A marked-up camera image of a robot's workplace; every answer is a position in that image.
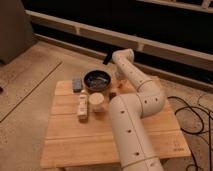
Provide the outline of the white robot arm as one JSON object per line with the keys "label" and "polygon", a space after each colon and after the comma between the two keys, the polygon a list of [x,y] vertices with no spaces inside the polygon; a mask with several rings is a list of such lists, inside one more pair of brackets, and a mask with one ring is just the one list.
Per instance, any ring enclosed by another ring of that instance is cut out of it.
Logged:
{"label": "white robot arm", "polygon": [[141,122],[160,112],[165,105],[163,90],[134,66],[132,49],[115,51],[112,59],[119,76],[125,76],[136,89],[109,103],[109,116],[123,171],[164,171]]}

